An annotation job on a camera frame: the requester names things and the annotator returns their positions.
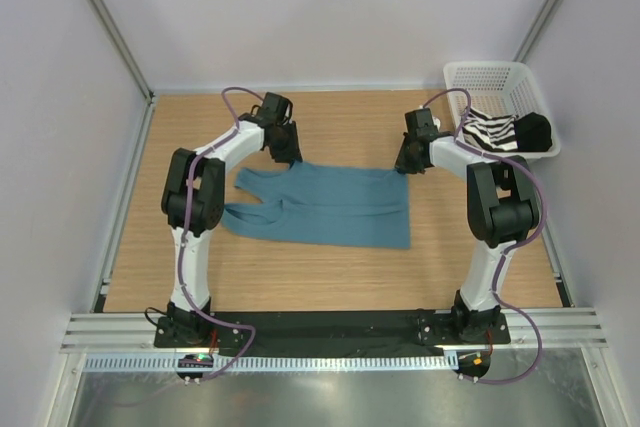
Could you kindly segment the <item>teal tank top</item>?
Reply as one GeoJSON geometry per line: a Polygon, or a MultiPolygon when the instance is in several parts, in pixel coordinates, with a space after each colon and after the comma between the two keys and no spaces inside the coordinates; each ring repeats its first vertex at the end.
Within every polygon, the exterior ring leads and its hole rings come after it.
{"type": "Polygon", "coordinates": [[[236,235],[348,247],[411,246],[408,179],[394,170],[297,162],[281,171],[243,168],[235,187],[258,199],[225,205],[222,224],[236,235]]]}

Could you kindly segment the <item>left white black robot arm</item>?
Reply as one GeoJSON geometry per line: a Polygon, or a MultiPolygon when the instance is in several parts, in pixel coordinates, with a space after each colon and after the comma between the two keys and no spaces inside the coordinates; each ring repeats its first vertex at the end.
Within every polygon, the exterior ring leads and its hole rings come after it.
{"type": "Polygon", "coordinates": [[[302,159],[293,103],[267,92],[241,87],[223,89],[231,127],[194,150],[172,154],[161,199],[175,250],[174,287],[166,311],[156,323],[156,347],[199,347],[212,338],[208,285],[209,248],[225,207],[226,175],[247,157],[268,150],[272,160],[292,164],[302,159]]]}

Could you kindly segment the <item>black white striped tank top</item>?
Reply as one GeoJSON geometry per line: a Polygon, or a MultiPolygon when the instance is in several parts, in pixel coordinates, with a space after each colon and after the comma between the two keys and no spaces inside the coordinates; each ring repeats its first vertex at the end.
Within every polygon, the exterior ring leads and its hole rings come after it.
{"type": "Polygon", "coordinates": [[[518,150],[514,115],[490,116],[471,108],[462,127],[467,144],[489,152],[518,150]]]}

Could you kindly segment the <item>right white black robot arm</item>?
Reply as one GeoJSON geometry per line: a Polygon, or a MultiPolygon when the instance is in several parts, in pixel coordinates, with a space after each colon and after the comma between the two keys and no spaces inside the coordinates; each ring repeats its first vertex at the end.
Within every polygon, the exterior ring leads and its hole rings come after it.
{"type": "Polygon", "coordinates": [[[498,326],[499,297],[515,250],[541,225],[537,185],[523,158],[494,156],[464,144],[441,132],[427,108],[406,113],[405,123],[398,172],[439,167],[466,183],[467,222],[476,246],[455,295],[450,328],[459,341],[480,343],[498,326]]]}

